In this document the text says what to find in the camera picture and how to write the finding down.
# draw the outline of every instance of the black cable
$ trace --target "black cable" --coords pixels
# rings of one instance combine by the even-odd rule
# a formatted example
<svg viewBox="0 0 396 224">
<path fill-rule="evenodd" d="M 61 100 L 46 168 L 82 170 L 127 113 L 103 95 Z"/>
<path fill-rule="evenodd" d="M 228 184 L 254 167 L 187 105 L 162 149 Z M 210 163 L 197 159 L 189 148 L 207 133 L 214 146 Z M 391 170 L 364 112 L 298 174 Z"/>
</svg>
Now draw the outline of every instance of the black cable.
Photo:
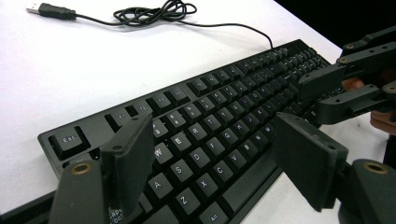
<svg viewBox="0 0 396 224">
<path fill-rule="evenodd" d="M 193 14 L 197 11 L 197 7 L 191 3 L 183 3 L 181 0 L 167 0 L 161 8 L 146 8 L 146 7 L 128 7 L 122 10 L 117 10 L 113 13 L 113 16 L 120 22 L 107 22 L 100 21 L 95 18 L 77 14 L 75 10 L 70 10 L 65 7 L 54 7 L 50 4 L 33 5 L 28 7 L 29 12 L 39 14 L 45 17 L 56 18 L 60 20 L 75 20 L 76 17 L 80 17 L 85 20 L 94 21 L 108 26 L 131 26 L 134 28 L 146 27 L 153 24 L 156 21 L 175 21 L 190 26 L 196 27 L 220 27 L 220 26 L 239 26 L 252 30 L 256 33 L 264 35 L 269 43 L 271 49 L 273 43 L 271 38 L 265 33 L 239 23 L 220 23 L 220 24 L 197 24 L 183 21 L 187 15 Z"/>
</svg>

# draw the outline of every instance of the function key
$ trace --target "function key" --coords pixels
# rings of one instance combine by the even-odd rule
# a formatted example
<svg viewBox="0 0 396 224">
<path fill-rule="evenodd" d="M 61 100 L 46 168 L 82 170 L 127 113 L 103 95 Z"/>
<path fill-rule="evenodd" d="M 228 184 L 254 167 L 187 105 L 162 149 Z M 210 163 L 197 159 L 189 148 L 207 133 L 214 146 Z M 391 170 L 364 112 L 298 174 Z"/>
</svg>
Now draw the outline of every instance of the function key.
<svg viewBox="0 0 396 224">
<path fill-rule="evenodd" d="M 131 116 L 125 108 L 120 108 L 112 113 L 105 115 L 105 118 L 110 124 L 111 129 L 116 133 L 125 123 L 127 123 Z"/>
<path fill-rule="evenodd" d="M 79 127 L 65 127 L 49 138 L 56 155 L 60 160 L 71 156 L 90 147 L 88 140 Z"/>
<path fill-rule="evenodd" d="M 234 65 L 226 67 L 226 71 L 230 74 L 232 80 L 238 79 L 242 76 L 242 72 Z"/>
<path fill-rule="evenodd" d="M 170 91 L 167 91 L 165 95 L 169 98 L 174 106 L 186 104 L 190 98 L 180 87 L 174 87 Z"/>
<path fill-rule="evenodd" d="M 173 108 L 171 102 L 163 93 L 156 94 L 149 98 L 148 103 L 159 115 Z"/>
<path fill-rule="evenodd" d="M 201 80 L 206 84 L 210 90 L 214 90 L 220 86 L 219 81 L 213 76 L 213 74 L 207 75 L 201 78 Z"/>
<path fill-rule="evenodd" d="M 218 78 L 218 81 L 220 82 L 221 85 L 227 84 L 231 81 L 230 76 L 228 76 L 223 69 L 218 70 L 215 73 L 215 76 Z"/>
<path fill-rule="evenodd" d="M 145 100 L 133 102 L 132 105 L 128 106 L 126 110 L 133 115 L 140 115 L 146 113 L 152 113 L 152 109 Z"/>
<path fill-rule="evenodd" d="M 202 96 L 205 93 L 209 92 L 209 88 L 206 84 L 199 78 L 193 80 L 192 82 L 187 84 L 192 92 L 195 93 L 196 96 Z"/>
</svg>

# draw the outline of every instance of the keyboard key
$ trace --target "keyboard key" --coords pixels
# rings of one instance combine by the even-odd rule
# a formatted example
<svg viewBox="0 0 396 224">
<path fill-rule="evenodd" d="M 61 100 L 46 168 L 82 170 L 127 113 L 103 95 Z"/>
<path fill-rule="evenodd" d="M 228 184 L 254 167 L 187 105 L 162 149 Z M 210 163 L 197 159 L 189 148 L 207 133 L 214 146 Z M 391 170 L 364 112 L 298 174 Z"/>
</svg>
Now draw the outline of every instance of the keyboard key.
<svg viewBox="0 0 396 224">
<path fill-rule="evenodd" d="M 149 98 L 148 103 L 159 115 L 173 108 L 171 102 L 163 93 L 156 94 Z"/>
<path fill-rule="evenodd" d="M 184 160 L 179 160 L 173 164 L 168 172 L 169 177 L 177 188 L 183 187 L 192 178 L 193 172 Z"/>
<path fill-rule="evenodd" d="M 228 150 L 235 147 L 238 143 L 238 137 L 230 128 L 227 128 L 219 134 L 219 140 Z"/>
<path fill-rule="evenodd" d="M 213 74 L 207 75 L 201 78 L 201 80 L 206 84 L 210 90 L 214 90 L 220 86 L 219 81 L 213 76 Z"/>
<path fill-rule="evenodd" d="M 192 153 L 190 153 L 188 157 L 188 162 L 192 170 L 196 174 L 199 174 L 210 163 L 210 159 L 206 156 L 204 151 L 200 147 L 198 147 Z"/>
<path fill-rule="evenodd" d="M 199 78 L 193 80 L 192 82 L 187 84 L 192 92 L 195 93 L 196 96 L 202 96 L 209 92 L 209 88 L 206 86 L 206 84 Z"/>
<path fill-rule="evenodd" d="M 195 104 L 204 116 L 211 114 L 216 109 L 215 105 L 207 97 L 199 99 Z"/>
<path fill-rule="evenodd" d="M 209 135 L 217 133 L 221 128 L 220 122 L 213 115 L 209 115 L 201 121 L 201 125 Z"/>
<path fill-rule="evenodd" d="M 171 183 L 166 179 L 163 173 L 160 173 L 148 181 L 148 196 L 152 203 L 159 203 L 163 201 L 170 195 L 174 190 Z"/>
<path fill-rule="evenodd" d="M 152 113 L 152 109 L 149 104 L 145 100 L 140 100 L 137 102 L 133 102 L 131 106 L 127 107 L 130 111 L 133 111 L 134 114 L 145 114 Z"/>
<path fill-rule="evenodd" d="M 174 111 L 163 117 L 163 122 L 165 122 L 166 127 L 168 127 L 172 133 L 177 133 L 188 125 L 187 121 L 183 119 L 178 111 Z"/>
<path fill-rule="evenodd" d="M 253 145 L 250 140 L 246 140 L 238 147 L 239 152 L 244 155 L 245 159 L 251 162 L 258 154 L 259 150 Z"/>
<path fill-rule="evenodd" d="M 169 98 L 174 106 L 186 104 L 190 98 L 180 87 L 174 87 L 170 91 L 167 91 L 165 95 Z"/>
<path fill-rule="evenodd" d="M 210 177 L 209 174 L 204 174 L 199 177 L 192 185 L 194 191 L 197 193 L 199 199 L 206 203 L 211 199 L 215 193 L 219 190 L 218 185 Z"/>
<path fill-rule="evenodd" d="M 195 146 L 200 145 L 207 138 L 207 133 L 204 131 L 199 123 L 191 125 L 185 131 L 185 134 Z"/>
<path fill-rule="evenodd" d="M 204 149 L 212 161 L 215 161 L 225 152 L 225 147 L 221 144 L 217 137 L 213 137 L 207 141 L 205 143 Z"/>
<path fill-rule="evenodd" d="M 154 132 L 155 143 L 160 143 L 170 134 L 160 119 L 156 119 L 152 122 L 152 130 Z"/>
<path fill-rule="evenodd" d="M 242 169 L 248 165 L 247 160 L 237 149 L 230 153 L 224 161 L 231 168 L 234 174 L 239 174 Z"/>
<path fill-rule="evenodd" d="M 149 219 L 147 219 L 143 224 L 163 224 L 164 217 L 166 217 L 166 223 L 179 223 L 175 214 L 172 212 L 169 206 L 166 205 L 154 215 L 152 215 Z"/>
<path fill-rule="evenodd" d="M 229 219 L 221 210 L 220 206 L 214 202 L 199 216 L 198 224 L 225 224 Z"/>
<path fill-rule="evenodd" d="M 218 203 L 223 211 L 229 217 L 234 216 L 276 167 L 276 163 L 272 159 L 272 151 L 267 151 L 260 156 L 219 198 Z"/>
<path fill-rule="evenodd" d="M 180 112 L 189 124 L 193 124 L 203 115 L 194 104 L 184 106 Z"/>
<path fill-rule="evenodd" d="M 190 189 L 185 189 L 176 196 L 175 208 L 185 221 L 191 218 L 191 215 L 197 211 L 199 206 L 201 206 L 201 203 Z"/>
<path fill-rule="evenodd" d="M 166 164 L 171 162 L 172 159 L 174 158 L 171 151 L 164 143 L 160 143 L 159 145 L 154 147 L 154 155 L 155 155 L 155 161 L 153 163 L 153 166 L 157 170 L 160 170 Z"/>
<path fill-rule="evenodd" d="M 108 115 L 105 115 L 105 118 L 108 124 L 110 124 L 111 129 L 113 129 L 114 133 L 116 133 L 125 123 L 131 119 L 131 116 L 128 114 L 125 108 L 120 108 Z"/>
<path fill-rule="evenodd" d="M 191 142 L 187 139 L 183 133 L 177 133 L 170 138 L 168 141 L 169 147 L 172 152 L 180 157 L 191 148 Z"/>
<path fill-rule="evenodd" d="M 63 128 L 49 138 L 60 160 L 67 159 L 90 147 L 79 127 Z"/>
<path fill-rule="evenodd" d="M 224 188 L 233 177 L 233 171 L 224 161 L 220 161 L 218 164 L 216 164 L 211 170 L 210 174 L 221 188 Z"/>
</svg>

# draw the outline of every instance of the black plastic part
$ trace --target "black plastic part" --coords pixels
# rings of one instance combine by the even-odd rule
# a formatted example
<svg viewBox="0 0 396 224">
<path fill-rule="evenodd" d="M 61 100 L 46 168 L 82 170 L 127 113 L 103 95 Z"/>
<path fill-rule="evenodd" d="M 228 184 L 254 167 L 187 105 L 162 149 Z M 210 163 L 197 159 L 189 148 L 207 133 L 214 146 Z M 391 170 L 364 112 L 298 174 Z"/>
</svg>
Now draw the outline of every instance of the black plastic part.
<svg viewBox="0 0 396 224">
<path fill-rule="evenodd" d="M 365 35 L 361 40 L 345 44 L 341 56 L 348 55 L 359 50 L 368 49 L 382 43 L 396 40 L 396 25 L 387 29 Z"/>
<path fill-rule="evenodd" d="M 76 19 L 76 11 L 65 7 L 55 7 L 47 3 L 43 3 L 38 8 L 38 13 L 43 17 L 60 19 L 63 21 L 73 21 Z"/>
<path fill-rule="evenodd" d="M 128 217 L 137 206 L 154 162 L 152 116 L 128 121 L 102 150 L 103 170 L 110 207 Z"/>
<path fill-rule="evenodd" d="M 275 162 L 315 210 L 333 207 L 331 189 L 336 172 L 344 168 L 345 147 L 305 120 L 277 113 L 273 149 Z"/>
<path fill-rule="evenodd" d="M 81 161 L 67 166 L 55 193 L 49 224 L 108 223 L 99 161 Z"/>
<path fill-rule="evenodd" d="M 299 80 L 299 101 L 318 97 L 326 91 L 341 86 L 347 68 L 340 64 L 332 64 L 302 76 Z"/>
</svg>

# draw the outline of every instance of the black key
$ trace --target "black key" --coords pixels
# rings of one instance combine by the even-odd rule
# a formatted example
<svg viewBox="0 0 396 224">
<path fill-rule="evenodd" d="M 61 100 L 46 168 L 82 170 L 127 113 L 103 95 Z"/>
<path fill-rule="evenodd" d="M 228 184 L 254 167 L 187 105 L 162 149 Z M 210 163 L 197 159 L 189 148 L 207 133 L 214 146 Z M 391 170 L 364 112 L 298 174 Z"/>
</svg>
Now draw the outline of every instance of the black key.
<svg viewBox="0 0 396 224">
<path fill-rule="evenodd" d="M 238 102 L 245 108 L 245 112 L 250 111 L 254 106 L 259 104 L 259 101 L 257 101 L 256 98 L 251 95 L 251 93 L 242 96 Z"/>
<path fill-rule="evenodd" d="M 236 64 L 236 66 L 238 66 L 238 68 L 245 74 L 249 74 L 251 72 L 254 71 L 254 66 L 248 61 L 248 60 L 244 60 L 242 62 L 239 62 Z"/>
<path fill-rule="evenodd" d="M 200 145 L 207 138 L 207 133 L 199 123 L 191 125 L 185 134 L 195 146 Z"/>
<path fill-rule="evenodd" d="M 265 152 L 222 194 L 218 200 L 220 207 L 229 217 L 234 216 L 276 168 L 272 151 Z"/>
<path fill-rule="evenodd" d="M 228 164 L 234 174 L 239 174 L 242 169 L 247 165 L 247 160 L 236 149 L 230 153 L 224 161 Z"/>
<path fill-rule="evenodd" d="M 235 147 L 238 143 L 238 137 L 233 133 L 233 131 L 231 131 L 230 128 L 227 128 L 219 134 L 219 140 L 227 149 Z"/>
<path fill-rule="evenodd" d="M 200 205 L 201 203 L 190 189 L 185 189 L 176 196 L 175 208 L 185 221 L 191 218 Z"/>
<path fill-rule="evenodd" d="M 198 224 L 226 224 L 229 219 L 221 210 L 220 206 L 214 202 L 210 204 L 206 210 L 199 216 Z"/>
<path fill-rule="evenodd" d="M 201 173 L 210 163 L 210 159 L 200 147 L 190 153 L 187 161 L 195 173 Z"/>
<path fill-rule="evenodd" d="M 113 131 L 116 133 L 125 123 L 131 119 L 131 116 L 125 108 L 120 108 L 108 115 L 105 115 L 105 118 L 108 124 L 110 124 L 111 129 L 113 129 Z"/>
<path fill-rule="evenodd" d="M 154 215 L 152 215 L 149 219 L 147 219 L 143 224 L 163 224 L 164 217 L 166 217 L 166 223 L 179 223 L 175 214 L 172 212 L 169 206 L 166 205 L 162 209 L 157 211 Z"/>
<path fill-rule="evenodd" d="M 166 179 L 163 173 L 160 173 L 148 181 L 148 196 L 152 203 L 159 203 L 165 200 L 173 191 L 171 183 Z"/>
<path fill-rule="evenodd" d="M 203 203 L 206 203 L 211 199 L 219 189 L 218 185 L 216 185 L 215 181 L 209 174 L 204 174 L 199 177 L 192 187 Z"/>
<path fill-rule="evenodd" d="M 241 81 L 235 82 L 233 88 L 238 91 L 238 95 L 245 95 L 248 92 L 248 87 L 246 87 Z"/>
<path fill-rule="evenodd" d="M 74 156 L 90 147 L 79 127 L 62 128 L 49 138 L 49 142 L 60 160 Z"/>
<path fill-rule="evenodd" d="M 174 106 L 186 104 L 190 98 L 180 87 L 174 87 L 170 91 L 167 91 L 165 95 L 169 98 Z"/>
<path fill-rule="evenodd" d="M 233 87 L 228 86 L 221 90 L 224 96 L 231 102 L 238 98 L 238 92 L 236 92 Z"/>
<path fill-rule="evenodd" d="M 151 205 L 151 203 L 149 202 L 148 198 L 146 197 L 146 195 L 144 193 L 142 193 L 140 195 L 139 205 L 142 207 L 143 211 L 146 214 L 151 212 L 151 210 L 152 210 L 152 205 Z"/>
<path fill-rule="evenodd" d="M 252 111 L 252 114 L 260 121 L 261 124 L 263 124 L 265 121 L 267 121 L 270 118 L 270 115 L 261 106 L 254 109 Z"/>
<path fill-rule="evenodd" d="M 220 91 L 210 94 L 209 99 L 216 108 L 221 108 L 229 103 L 229 100 Z"/>
<path fill-rule="evenodd" d="M 127 107 L 128 111 L 133 111 L 134 114 L 146 114 L 152 113 L 152 109 L 149 104 L 145 100 L 140 100 L 137 102 L 133 102 L 131 106 Z"/>
<path fill-rule="evenodd" d="M 216 109 L 215 105 L 207 97 L 199 99 L 195 104 L 204 116 L 213 113 Z"/>
<path fill-rule="evenodd" d="M 201 125 L 209 135 L 217 133 L 221 128 L 220 122 L 213 115 L 204 118 L 201 121 Z"/>
<path fill-rule="evenodd" d="M 163 94 L 159 93 L 148 99 L 148 103 L 157 114 L 163 114 L 173 108 L 169 99 Z"/>
<path fill-rule="evenodd" d="M 160 119 L 152 122 L 152 131 L 154 132 L 155 143 L 163 141 L 170 134 Z"/>
<path fill-rule="evenodd" d="M 268 137 L 268 140 L 272 142 L 275 136 L 275 128 L 272 124 L 267 123 L 262 127 L 262 132 Z"/>
<path fill-rule="evenodd" d="M 215 116 L 223 127 L 229 126 L 235 120 L 235 117 L 225 107 L 215 113 Z"/>
<path fill-rule="evenodd" d="M 191 148 L 191 142 L 183 133 L 177 133 L 168 141 L 169 147 L 178 157 L 186 153 Z"/>
<path fill-rule="evenodd" d="M 250 133 L 249 127 L 241 119 L 235 122 L 231 129 L 239 139 L 244 139 Z"/>
<path fill-rule="evenodd" d="M 205 144 L 205 152 L 212 161 L 215 161 L 225 152 L 225 147 L 221 144 L 217 137 L 213 137 Z"/>
<path fill-rule="evenodd" d="M 201 80 L 206 84 L 210 90 L 214 90 L 220 86 L 219 81 L 212 74 L 202 77 Z"/>
<path fill-rule="evenodd" d="M 170 172 L 168 172 L 172 183 L 177 187 L 183 187 L 190 178 L 193 176 L 193 172 L 189 165 L 183 160 L 177 161 L 175 164 L 171 165 Z"/>
<path fill-rule="evenodd" d="M 183 119 L 178 111 L 173 111 L 172 113 L 163 117 L 163 122 L 165 122 L 166 127 L 168 127 L 172 133 L 177 133 L 186 127 L 187 122 Z"/>
<path fill-rule="evenodd" d="M 199 78 L 193 80 L 192 82 L 187 84 L 192 92 L 195 93 L 196 96 L 202 96 L 205 93 L 209 92 L 209 88 L 206 84 Z"/>
<path fill-rule="evenodd" d="M 227 106 L 227 109 L 230 113 L 233 114 L 235 119 L 239 119 L 242 115 L 244 115 L 247 111 L 244 107 L 242 107 L 238 102 L 234 101 Z"/>
<path fill-rule="evenodd" d="M 224 161 L 220 161 L 211 170 L 211 176 L 219 187 L 224 188 L 233 178 L 233 171 Z"/>
<path fill-rule="evenodd" d="M 164 143 L 160 143 L 159 145 L 155 146 L 154 155 L 155 155 L 155 161 L 153 163 L 153 166 L 157 170 L 160 170 L 166 164 L 171 162 L 172 159 L 174 158 L 171 151 Z"/>
<path fill-rule="evenodd" d="M 253 143 L 249 139 L 242 143 L 238 147 L 238 150 L 249 162 L 251 162 L 259 154 L 259 150 L 255 147 L 255 145 L 253 145 Z"/>
<path fill-rule="evenodd" d="M 252 132 L 256 130 L 260 125 L 260 121 L 252 113 L 249 113 L 246 116 L 244 116 L 242 120 L 245 122 L 245 124 Z"/>
<path fill-rule="evenodd" d="M 275 76 L 279 76 L 283 73 L 285 73 L 286 71 L 288 71 L 288 67 L 283 64 L 283 63 L 274 63 L 271 65 L 268 65 L 267 68 L 275 75 Z"/>
<path fill-rule="evenodd" d="M 265 147 L 268 145 L 269 140 L 268 137 L 265 136 L 265 134 L 258 130 L 257 132 L 255 132 L 251 137 L 250 137 L 251 142 L 254 144 L 254 146 L 256 146 L 256 148 L 259 151 L 262 151 L 263 149 L 265 149 Z"/>
<path fill-rule="evenodd" d="M 180 112 L 189 124 L 193 124 L 203 115 L 194 104 L 184 106 Z"/>
<path fill-rule="evenodd" d="M 218 81 L 221 83 L 221 85 L 227 84 L 231 81 L 230 76 L 228 76 L 223 69 L 218 70 L 215 76 L 218 78 Z"/>
</svg>

